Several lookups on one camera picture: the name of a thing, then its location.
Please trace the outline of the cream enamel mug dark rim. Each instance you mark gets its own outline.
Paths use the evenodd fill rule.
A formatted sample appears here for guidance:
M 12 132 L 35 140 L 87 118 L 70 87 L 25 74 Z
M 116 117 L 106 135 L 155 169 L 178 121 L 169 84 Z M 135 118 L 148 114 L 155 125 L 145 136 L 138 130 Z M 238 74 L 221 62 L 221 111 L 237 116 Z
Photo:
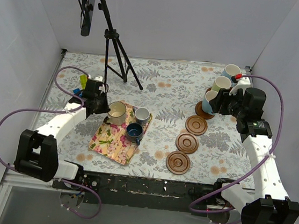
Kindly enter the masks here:
M 127 117 L 127 107 L 122 102 L 113 102 L 109 105 L 108 115 L 104 119 L 107 125 L 120 126 L 125 123 Z

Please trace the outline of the white mug green handle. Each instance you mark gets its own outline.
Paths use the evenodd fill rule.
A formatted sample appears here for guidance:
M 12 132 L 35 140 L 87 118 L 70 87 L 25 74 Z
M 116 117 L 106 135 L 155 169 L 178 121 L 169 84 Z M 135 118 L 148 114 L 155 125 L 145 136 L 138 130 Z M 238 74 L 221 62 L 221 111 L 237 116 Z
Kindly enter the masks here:
M 231 80 L 225 76 L 219 76 L 215 79 L 212 90 L 219 92 L 220 89 L 230 89 L 231 88 Z

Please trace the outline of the white mug blue handle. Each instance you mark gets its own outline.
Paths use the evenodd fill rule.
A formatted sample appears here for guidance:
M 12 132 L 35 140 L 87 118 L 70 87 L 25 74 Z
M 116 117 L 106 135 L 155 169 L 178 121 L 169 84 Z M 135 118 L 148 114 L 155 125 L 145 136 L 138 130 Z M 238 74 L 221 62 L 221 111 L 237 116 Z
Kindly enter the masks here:
M 214 115 L 212 106 L 209 102 L 211 100 L 213 100 L 214 98 L 216 98 L 217 95 L 218 95 L 218 92 L 213 91 L 213 90 L 207 91 L 205 93 L 205 96 L 204 96 L 203 101 L 202 101 L 202 110 L 203 110 L 204 113 Z

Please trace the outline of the white mug light blue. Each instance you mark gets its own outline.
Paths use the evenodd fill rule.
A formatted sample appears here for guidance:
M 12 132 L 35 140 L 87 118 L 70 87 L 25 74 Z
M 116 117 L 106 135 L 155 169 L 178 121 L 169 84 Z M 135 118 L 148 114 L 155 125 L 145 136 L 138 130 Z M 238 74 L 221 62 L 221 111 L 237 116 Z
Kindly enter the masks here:
M 229 80 L 232 79 L 233 76 L 241 73 L 240 67 L 235 64 L 228 64 L 225 66 L 222 76 L 227 77 Z

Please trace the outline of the brown wooden coaster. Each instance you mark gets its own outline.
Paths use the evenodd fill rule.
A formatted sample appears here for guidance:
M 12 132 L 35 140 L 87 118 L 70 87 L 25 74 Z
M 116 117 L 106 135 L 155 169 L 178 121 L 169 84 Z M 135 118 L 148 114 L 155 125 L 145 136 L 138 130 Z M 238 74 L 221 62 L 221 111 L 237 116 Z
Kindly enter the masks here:
M 206 119 L 206 120 L 209 120 L 209 119 L 212 119 L 214 117 L 214 115 L 211 115 L 211 114 L 208 114 L 206 112 L 203 111 L 202 109 L 202 101 L 199 101 L 196 106 L 195 106 L 195 112 L 198 116 Z
M 166 167 L 175 175 L 183 175 L 190 169 L 188 155 L 181 151 L 173 151 L 166 157 Z
M 195 135 L 191 133 L 180 133 L 176 138 L 177 148 L 185 154 L 192 154 L 197 151 L 199 142 Z
M 185 127 L 194 135 L 202 135 L 208 129 L 205 119 L 198 115 L 193 115 L 187 118 Z

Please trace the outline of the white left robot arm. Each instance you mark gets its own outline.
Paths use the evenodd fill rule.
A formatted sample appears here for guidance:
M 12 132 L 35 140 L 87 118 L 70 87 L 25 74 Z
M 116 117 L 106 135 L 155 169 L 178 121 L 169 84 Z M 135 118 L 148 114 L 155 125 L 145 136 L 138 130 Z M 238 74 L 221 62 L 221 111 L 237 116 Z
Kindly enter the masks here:
M 72 97 L 63 113 L 38 127 L 35 131 L 23 131 L 19 138 L 14 168 L 23 174 L 48 182 L 54 178 L 65 179 L 72 190 L 84 183 L 83 167 L 72 162 L 59 160 L 57 146 L 64 137 L 92 114 L 109 111 L 107 85 L 103 78 L 89 78 L 80 95 L 83 101 Z

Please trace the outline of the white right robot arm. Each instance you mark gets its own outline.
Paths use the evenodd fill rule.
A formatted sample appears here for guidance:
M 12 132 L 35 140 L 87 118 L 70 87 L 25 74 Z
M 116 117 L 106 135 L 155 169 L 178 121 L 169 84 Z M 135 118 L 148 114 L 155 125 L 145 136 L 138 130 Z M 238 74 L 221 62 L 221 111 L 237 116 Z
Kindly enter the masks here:
M 221 89 L 209 102 L 213 112 L 236 118 L 255 188 L 251 197 L 239 184 L 224 182 L 228 188 L 214 188 L 212 200 L 217 205 L 229 202 L 240 213 L 242 224 L 294 224 L 299 216 L 299 203 L 290 200 L 282 185 L 272 151 L 271 128 L 262 118 L 265 101 L 264 91 L 249 87 L 234 94 Z

